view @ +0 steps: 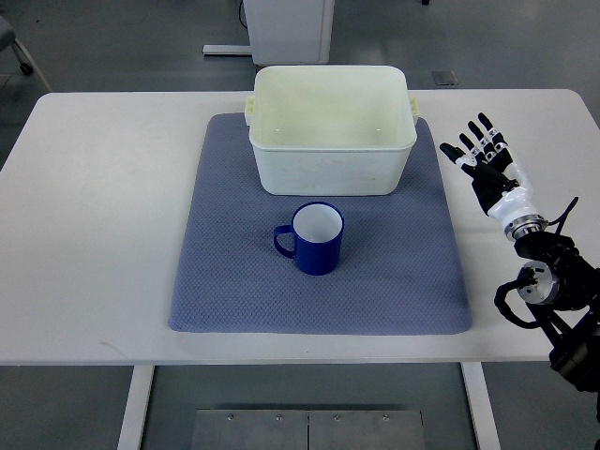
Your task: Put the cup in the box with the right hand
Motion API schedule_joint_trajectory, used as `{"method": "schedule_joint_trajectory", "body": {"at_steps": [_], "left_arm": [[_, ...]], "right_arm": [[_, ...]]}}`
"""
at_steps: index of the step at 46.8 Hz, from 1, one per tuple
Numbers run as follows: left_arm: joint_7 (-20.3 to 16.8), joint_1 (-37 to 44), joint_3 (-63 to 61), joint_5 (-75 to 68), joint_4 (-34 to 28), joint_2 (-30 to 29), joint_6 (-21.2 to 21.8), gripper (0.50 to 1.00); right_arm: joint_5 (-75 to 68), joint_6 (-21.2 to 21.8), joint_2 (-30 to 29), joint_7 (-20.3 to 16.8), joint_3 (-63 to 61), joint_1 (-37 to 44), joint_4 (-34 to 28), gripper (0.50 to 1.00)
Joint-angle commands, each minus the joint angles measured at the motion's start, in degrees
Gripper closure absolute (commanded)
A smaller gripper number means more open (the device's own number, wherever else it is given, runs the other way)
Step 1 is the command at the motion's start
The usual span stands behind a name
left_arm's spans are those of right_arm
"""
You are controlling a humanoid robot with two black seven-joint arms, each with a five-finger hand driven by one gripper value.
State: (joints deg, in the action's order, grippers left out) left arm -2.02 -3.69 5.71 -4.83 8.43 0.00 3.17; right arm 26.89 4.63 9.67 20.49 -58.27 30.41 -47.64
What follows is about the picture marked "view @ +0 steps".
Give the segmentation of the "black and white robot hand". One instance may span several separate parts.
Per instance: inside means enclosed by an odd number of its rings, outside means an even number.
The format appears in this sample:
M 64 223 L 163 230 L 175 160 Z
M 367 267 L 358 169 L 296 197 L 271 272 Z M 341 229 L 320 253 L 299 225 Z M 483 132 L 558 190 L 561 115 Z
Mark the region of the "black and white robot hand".
M 511 241 L 544 231 L 548 222 L 534 206 L 532 184 L 504 136 L 482 112 L 468 128 L 471 137 L 459 135 L 462 147 L 444 142 L 440 150 L 471 177 L 483 212 L 500 224 Z

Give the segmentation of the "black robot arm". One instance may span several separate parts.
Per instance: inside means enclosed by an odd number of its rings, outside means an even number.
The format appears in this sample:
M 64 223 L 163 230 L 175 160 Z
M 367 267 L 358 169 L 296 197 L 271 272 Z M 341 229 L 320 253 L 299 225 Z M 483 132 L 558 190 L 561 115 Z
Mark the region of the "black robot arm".
M 506 226 L 518 256 L 527 262 L 500 286 L 494 305 L 510 323 L 541 329 L 552 345 L 553 370 L 582 392 L 599 391 L 599 270 L 563 235 L 574 198 L 555 220 L 528 215 Z

